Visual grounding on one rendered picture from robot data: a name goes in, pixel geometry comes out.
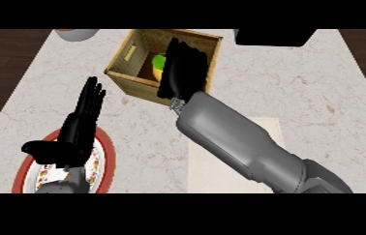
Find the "red rimmed patterned plate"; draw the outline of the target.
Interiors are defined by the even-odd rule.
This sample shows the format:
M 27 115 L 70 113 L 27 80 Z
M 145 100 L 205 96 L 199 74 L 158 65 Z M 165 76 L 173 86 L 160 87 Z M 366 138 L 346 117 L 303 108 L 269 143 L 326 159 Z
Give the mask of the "red rimmed patterned plate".
M 92 156 L 86 163 L 86 181 L 90 192 L 108 192 L 115 176 L 115 147 L 102 129 L 96 130 Z M 53 164 L 39 164 L 27 156 L 13 182 L 12 193 L 34 193 L 53 181 L 65 180 L 68 173 Z

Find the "grey round bowl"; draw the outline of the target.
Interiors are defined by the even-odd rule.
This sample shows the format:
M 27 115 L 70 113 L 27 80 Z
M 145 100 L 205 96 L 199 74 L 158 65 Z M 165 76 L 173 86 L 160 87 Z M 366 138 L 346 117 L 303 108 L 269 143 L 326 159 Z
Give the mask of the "grey round bowl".
M 98 29 L 56 30 L 59 37 L 68 42 L 83 42 L 89 40 L 98 32 Z

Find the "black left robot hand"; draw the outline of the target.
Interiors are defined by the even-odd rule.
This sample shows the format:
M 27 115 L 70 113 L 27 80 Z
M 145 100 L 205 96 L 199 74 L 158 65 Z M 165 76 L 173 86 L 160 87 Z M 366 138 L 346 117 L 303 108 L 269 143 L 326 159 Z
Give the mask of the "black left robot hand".
M 33 156 L 39 164 L 55 164 L 58 168 L 65 168 L 81 167 L 89 161 L 105 96 L 98 77 L 89 77 L 58 140 L 33 140 L 22 145 L 22 152 Z

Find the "yellow green lemon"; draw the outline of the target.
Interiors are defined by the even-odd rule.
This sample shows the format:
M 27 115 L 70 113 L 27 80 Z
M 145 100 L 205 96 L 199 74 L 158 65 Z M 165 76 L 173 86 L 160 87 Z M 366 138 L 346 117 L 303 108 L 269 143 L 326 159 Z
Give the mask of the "yellow green lemon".
M 154 76 L 157 80 L 161 80 L 164 63 L 165 63 L 165 55 L 163 53 L 157 54 L 152 59 Z

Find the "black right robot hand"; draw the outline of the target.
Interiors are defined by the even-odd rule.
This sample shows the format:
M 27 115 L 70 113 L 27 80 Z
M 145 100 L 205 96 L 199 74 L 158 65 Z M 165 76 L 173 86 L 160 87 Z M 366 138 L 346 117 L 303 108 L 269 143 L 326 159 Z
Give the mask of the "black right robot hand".
M 188 102 L 204 90 L 207 81 L 207 54 L 173 38 L 165 52 L 158 97 Z

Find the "wooden box basket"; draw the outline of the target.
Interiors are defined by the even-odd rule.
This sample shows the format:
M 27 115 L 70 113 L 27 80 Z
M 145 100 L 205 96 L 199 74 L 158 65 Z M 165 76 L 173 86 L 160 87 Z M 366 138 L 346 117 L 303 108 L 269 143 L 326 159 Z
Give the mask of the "wooden box basket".
M 170 105 L 170 100 L 158 97 L 158 89 L 165 50 L 173 38 L 205 53 L 204 90 L 208 93 L 222 43 L 222 37 L 211 34 L 188 29 L 132 29 L 105 69 L 105 74 L 127 95 L 163 105 Z

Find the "black appliance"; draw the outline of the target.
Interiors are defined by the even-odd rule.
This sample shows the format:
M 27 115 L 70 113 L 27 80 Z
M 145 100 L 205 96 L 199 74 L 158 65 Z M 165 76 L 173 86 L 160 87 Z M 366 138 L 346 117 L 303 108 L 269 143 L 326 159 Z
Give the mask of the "black appliance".
M 315 29 L 236 29 L 235 42 L 239 45 L 301 47 L 315 32 Z

